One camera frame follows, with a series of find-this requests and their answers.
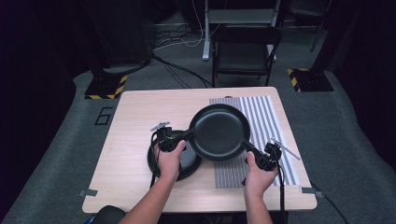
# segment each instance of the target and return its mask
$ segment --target light wood tabletop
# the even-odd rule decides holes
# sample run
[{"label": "light wood tabletop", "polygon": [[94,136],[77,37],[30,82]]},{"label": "light wood tabletop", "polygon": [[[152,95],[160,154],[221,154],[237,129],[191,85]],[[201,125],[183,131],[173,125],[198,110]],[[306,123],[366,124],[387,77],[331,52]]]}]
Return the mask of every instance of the light wood tabletop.
[{"label": "light wood tabletop", "polygon": [[[102,207],[113,205],[128,212],[147,193],[151,180],[147,162],[150,130],[160,122],[169,121],[174,130],[187,130],[193,116],[209,105],[209,98],[266,95],[271,96],[288,149],[300,156],[275,88],[124,92],[89,187],[97,190],[97,194],[86,196],[83,211],[97,213]],[[317,206],[315,195],[301,191],[301,187],[311,187],[303,160],[293,158],[301,186],[285,186],[285,208],[289,211],[311,210]],[[280,210],[279,195],[279,187],[265,191],[263,198],[270,211]],[[163,211],[240,212],[246,211],[246,207],[243,189],[216,189],[214,163],[202,160],[192,175],[176,182]]]}]

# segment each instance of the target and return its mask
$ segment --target black chair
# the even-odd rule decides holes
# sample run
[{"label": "black chair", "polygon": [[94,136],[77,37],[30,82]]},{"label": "black chair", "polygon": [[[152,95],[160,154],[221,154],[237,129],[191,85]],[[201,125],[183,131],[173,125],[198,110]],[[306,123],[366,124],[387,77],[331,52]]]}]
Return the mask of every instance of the black chair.
[{"label": "black chair", "polygon": [[[212,36],[212,86],[218,74],[267,76],[271,75],[276,48],[282,34],[272,26],[220,27]],[[267,45],[273,46],[268,52]]]},{"label": "black chair", "polygon": [[327,12],[329,11],[332,0],[288,0],[287,13],[292,15],[296,20],[308,20],[318,24],[316,37],[311,52],[314,51],[315,45],[325,22]]}]

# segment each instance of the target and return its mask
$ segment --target black frying pan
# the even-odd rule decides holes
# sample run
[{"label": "black frying pan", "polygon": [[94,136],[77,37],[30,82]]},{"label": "black frying pan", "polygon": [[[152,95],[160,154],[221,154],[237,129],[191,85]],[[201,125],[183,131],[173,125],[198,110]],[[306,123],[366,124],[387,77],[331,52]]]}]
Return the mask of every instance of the black frying pan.
[{"label": "black frying pan", "polygon": [[229,161],[243,152],[244,139],[250,137],[245,115],[231,105],[209,105],[192,119],[195,136],[189,141],[193,150],[209,161]]}]

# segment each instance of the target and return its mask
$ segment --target yellow and black hazard tape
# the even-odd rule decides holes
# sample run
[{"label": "yellow and black hazard tape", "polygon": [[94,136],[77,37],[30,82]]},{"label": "yellow and black hazard tape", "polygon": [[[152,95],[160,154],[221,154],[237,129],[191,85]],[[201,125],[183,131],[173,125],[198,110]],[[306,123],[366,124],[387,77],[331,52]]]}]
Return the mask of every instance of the yellow and black hazard tape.
[{"label": "yellow and black hazard tape", "polygon": [[300,86],[298,85],[296,76],[293,74],[294,71],[309,71],[307,68],[300,68],[300,69],[288,69],[288,74],[291,80],[291,85],[293,86],[295,91],[301,91]]},{"label": "yellow and black hazard tape", "polygon": [[121,80],[120,80],[120,85],[117,87],[117,90],[114,94],[110,94],[110,95],[85,95],[85,99],[92,99],[92,100],[105,100],[105,99],[116,99],[119,98],[119,96],[122,93],[122,89],[125,85],[126,79],[128,77],[124,76]]}]

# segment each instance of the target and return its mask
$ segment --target white and gray striped mat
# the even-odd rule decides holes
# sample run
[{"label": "white and gray striped mat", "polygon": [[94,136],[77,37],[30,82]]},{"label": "white and gray striped mat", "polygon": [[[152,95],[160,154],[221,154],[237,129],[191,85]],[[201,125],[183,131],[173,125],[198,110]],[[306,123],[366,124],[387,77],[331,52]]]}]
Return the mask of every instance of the white and gray striped mat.
[{"label": "white and gray striped mat", "polygon": [[[275,138],[285,147],[286,141],[280,128],[271,96],[252,96],[236,98],[216,98],[209,99],[211,105],[225,104],[232,105],[239,109],[247,118],[250,125],[250,143],[256,148],[264,151],[267,142]],[[236,189],[242,188],[242,181],[248,173],[248,165],[245,163],[246,151],[231,161],[215,162],[216,189]],[[282,150],[280,165],[284,170],[285,185],[299,185],[300,181],[296,174],[291,155]],[[279,186],[279,180],[273,183]]]}]

